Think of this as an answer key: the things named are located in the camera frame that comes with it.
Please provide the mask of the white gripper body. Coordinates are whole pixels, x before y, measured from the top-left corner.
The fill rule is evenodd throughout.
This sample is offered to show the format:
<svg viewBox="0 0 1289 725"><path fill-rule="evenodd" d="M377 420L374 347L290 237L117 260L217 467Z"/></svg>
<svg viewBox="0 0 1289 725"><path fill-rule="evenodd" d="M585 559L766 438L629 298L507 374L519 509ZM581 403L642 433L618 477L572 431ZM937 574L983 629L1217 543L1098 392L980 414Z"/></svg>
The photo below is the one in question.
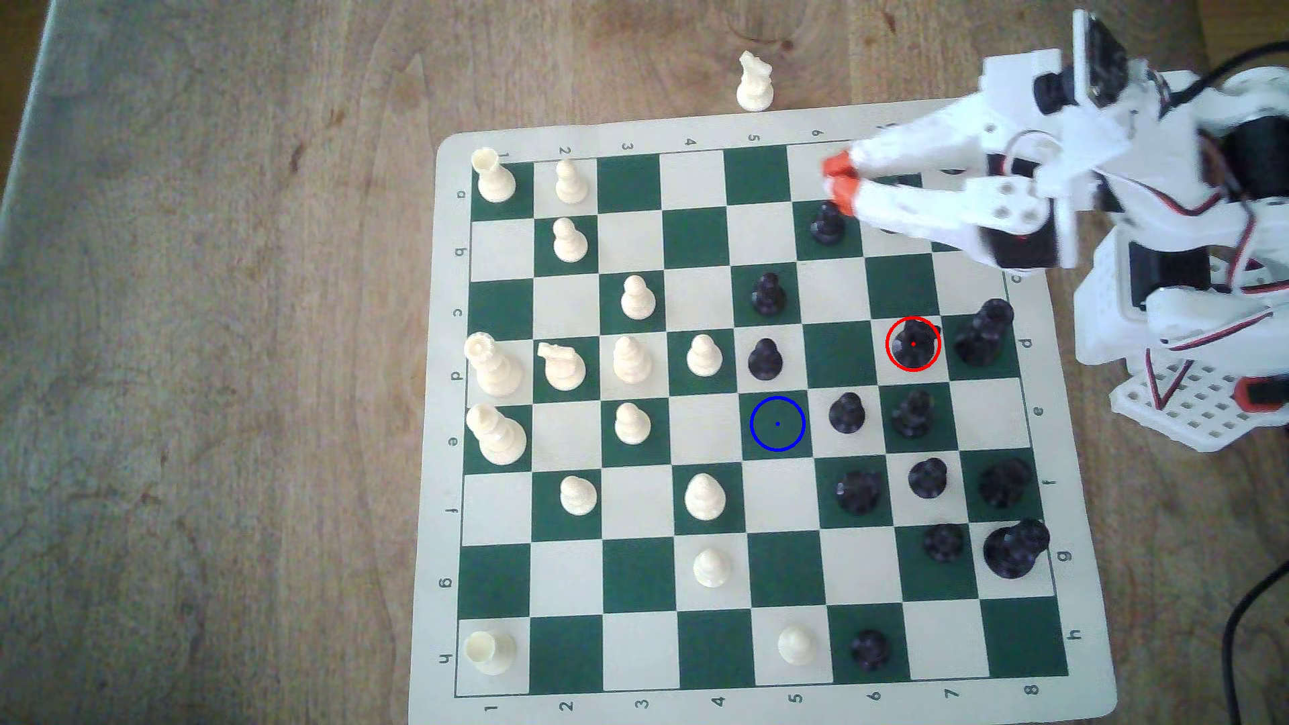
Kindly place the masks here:
<svg viewBox="0 0 1289 725"><path fill-rule="evenodd" d="M1139 112L1155 114L1148 66L1125 50L1058 50L994 55L984 61L981 92L1008 117L1002 150L987 174L1031 179L1051 200L1051 218L1030 236L990 232L998 246L1047 252L1048 258L985 258L1002 270L1072 267L1079 259L1075 215L1093 206L1098 165L1128 151Z"/></svg>

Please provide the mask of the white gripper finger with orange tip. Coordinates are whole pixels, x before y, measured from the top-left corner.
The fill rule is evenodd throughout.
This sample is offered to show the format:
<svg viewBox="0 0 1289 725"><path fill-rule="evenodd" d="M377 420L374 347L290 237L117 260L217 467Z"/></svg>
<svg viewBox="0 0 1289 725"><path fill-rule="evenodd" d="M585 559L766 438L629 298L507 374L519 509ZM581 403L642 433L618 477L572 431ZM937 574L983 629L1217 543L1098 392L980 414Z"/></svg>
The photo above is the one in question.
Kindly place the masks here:
<svg viewBox="0 0 1289 725"><path fill-rule="evenodd" d="M987 156L1002 150L1008 117L974 93L926 116L878 130L821 164L825 182L923 172L987 174Z"/></svg>
<svg viewBox="0 0 1289 725"><path fill-rule="evenodd" d="M968 178L960 191L889 186L870 178L828 175L839 210L875 228L937 241L971 258L1048 258L1047 252L998 246L990 232L1030 236L1051 218L1051 200L1023 177Z"/></svg>

